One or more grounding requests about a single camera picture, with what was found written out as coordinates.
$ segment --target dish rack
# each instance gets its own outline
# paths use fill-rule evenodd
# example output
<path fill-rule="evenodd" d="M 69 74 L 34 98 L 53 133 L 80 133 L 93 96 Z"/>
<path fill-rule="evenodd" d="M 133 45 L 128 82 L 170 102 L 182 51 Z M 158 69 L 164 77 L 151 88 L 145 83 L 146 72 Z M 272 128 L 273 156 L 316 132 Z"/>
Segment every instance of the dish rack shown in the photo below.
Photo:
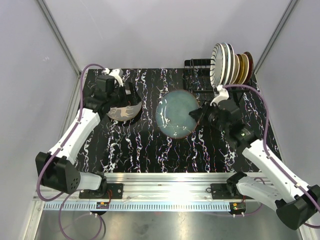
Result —
<path fill-rule="evenodd" d="M 215 97 L 215 92 L 210 82 L 210 58 L 190 59 L 184 61 L 183 69 L 183 89 L 192 93 L 200 106 L 205 102 L 211 102 Z M 231 98 L 240 106 L 243 93 L 247 89 L 232 87 L 230 90 Z"/>

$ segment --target gray wall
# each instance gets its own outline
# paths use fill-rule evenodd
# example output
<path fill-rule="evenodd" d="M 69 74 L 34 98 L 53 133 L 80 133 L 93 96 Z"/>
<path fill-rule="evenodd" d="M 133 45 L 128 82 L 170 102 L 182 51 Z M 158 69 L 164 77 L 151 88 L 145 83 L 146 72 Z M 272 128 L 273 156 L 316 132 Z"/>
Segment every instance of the gray wall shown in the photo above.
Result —
<path fill-rule="evenodd" d="M 258 61 L 289 0 L 44 0 L 80 68 L 179 68 L 217 42 Z"/>
<path fill-rule="evenodd" d="M 318 0 L 299 1 L 257 73 L 282 158 L 310 185 L 320 185 L 319 9 Z"/>
<path fill-rule="evenodd" d="M 17 240 L 76 75 L 35 0 L 0 1 L 0 33 L 0 239 Z"/>

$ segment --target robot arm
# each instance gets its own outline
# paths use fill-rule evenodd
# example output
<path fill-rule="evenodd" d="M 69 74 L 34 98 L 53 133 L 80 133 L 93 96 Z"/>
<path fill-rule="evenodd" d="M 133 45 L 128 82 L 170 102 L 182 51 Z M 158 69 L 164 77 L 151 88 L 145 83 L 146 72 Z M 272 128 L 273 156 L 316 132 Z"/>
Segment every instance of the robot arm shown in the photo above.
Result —
<path fill-rule="evenodd" d="M 320 187 L 318 185 L 309 186 L 300 179 L 268 146 L 270 156 L 267 156 L 263 141 L 255 135 L 251 127 L 242 122 L 240 109 L 232 99 L 229 99 L 228 91 L 220 85 L 216 88 L 216 92 L 218 94 L 210 104 L 205 103 L 201 108 L 190 112 L 189 115 L 198 123 L 202 121 L 203 124 L 210 124 L 224 132 L 229 145 L 253 162 L 274 185 L 274 187 L 264 185 L 245 173 L 238 172 L 227 180 L 227 190 L 232 196 L 239 194 L 248 196 L 268 206 L 277 213 L 287 227 L 296 230 L 311 218 L 317 209 L 277 165 L 295 179 L 299 186 L 318 203 L 320 202 Z"/>
<path fill-rule="evenodd" d="M 105 69 L 104 75 L 98 76 L 96 80 L 97 89 L 93 95 L 84 99 L 82 115 L 80 121 L 78 111 L 73 123 L 48 153 L 39 152 L 35 158 L 38 175 L 43 170 L 44 165 L 57 150 L 59 152 L 45 170 L 41 179 L 41 185 L 72 194 L 77 190 L 93 190 L 101 194 L 106 193 L 106 178 L 100 172 L 79 172 L 74 167 L 77 154 L 86 141 L 91 131 L 109 113 L 111 109 L 125 108 L 135 109 L 130 118 L 135 117 L 141 106 L 141 98 L 138 96 L 133 84 L 129 82 L 129 89 L 126 90 L 122 81 L 123 71 L 113 69 L 110 72 Z"/>

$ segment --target light blue plate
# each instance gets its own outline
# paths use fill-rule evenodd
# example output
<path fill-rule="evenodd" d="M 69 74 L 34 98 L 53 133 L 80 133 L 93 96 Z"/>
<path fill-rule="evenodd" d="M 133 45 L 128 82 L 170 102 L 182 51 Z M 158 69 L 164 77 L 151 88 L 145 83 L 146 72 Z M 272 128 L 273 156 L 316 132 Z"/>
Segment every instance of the light blue plate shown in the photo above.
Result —
<path fill-rule="evenodd" d="M 188 91 L 167 93 L 156 108 L 155 121 L 161 132 L 173 139 L 188 136 L 196 129 L 196 121 L 189 112 L 199 108 L 196 98 Z"/>

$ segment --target black and white marble tabletop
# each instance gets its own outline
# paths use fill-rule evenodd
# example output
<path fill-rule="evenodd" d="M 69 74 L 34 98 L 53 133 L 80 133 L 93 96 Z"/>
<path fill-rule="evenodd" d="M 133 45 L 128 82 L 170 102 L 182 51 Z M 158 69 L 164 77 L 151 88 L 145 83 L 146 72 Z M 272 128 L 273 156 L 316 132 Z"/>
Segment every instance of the black and white marble tabletop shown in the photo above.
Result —
<path fill-rule="evenodd" d="M 95 87 L 101 70 L 90 69 L 84 95 Z M 258 172 L 258 168 L 237 154 L 221 132 L 198 126 L 187 138 L 171 139 L 160 132 L 155 112 L 161 98 L 183 88 L 183 69 L 124 69 L 123 81 L 131 81 L 142 98 L 142 110 L 133 120 L 117 122 L 105 117 L 91 132 L 75 163 L 82 172 L 105 173 L 221 173 Z M 254 93 L 244 93 L 243 121 L 262 137 L 266 112 Z M 271 127 L 267 144 L 280 157 Z"/>

